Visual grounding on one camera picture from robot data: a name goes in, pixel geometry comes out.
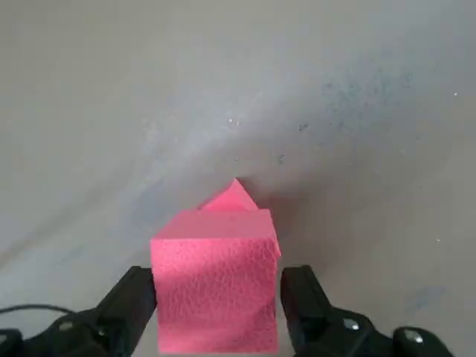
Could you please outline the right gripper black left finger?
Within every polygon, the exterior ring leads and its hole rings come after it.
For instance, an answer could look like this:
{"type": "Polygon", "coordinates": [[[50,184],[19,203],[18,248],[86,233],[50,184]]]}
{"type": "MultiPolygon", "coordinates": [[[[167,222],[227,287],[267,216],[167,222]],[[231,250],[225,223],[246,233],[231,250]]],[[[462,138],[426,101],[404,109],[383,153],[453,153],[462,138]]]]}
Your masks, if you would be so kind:
{"type": "Polygon", "coordinates": [[[2,314],[47,310],[61,316],[31,338],[19,329],[2,329],[1,355],[131,356],[156,307],[152,269],[133,266],[92,309],[75,312],[40,303],[2,308],[2,314]]]}

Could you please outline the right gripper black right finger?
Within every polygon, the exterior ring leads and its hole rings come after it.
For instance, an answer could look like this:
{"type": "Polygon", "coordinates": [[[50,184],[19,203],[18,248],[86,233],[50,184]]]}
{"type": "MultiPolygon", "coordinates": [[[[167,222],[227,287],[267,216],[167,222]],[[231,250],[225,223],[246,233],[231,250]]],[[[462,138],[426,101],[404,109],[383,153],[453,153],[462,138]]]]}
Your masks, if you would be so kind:
{"type": "Polygon", "coordinates": [[[380,333],[362,314],[333,306],[308,265],[284,268],[280,301],[296,356],[445,356],[432,332],[399,327],[380,333]]]}

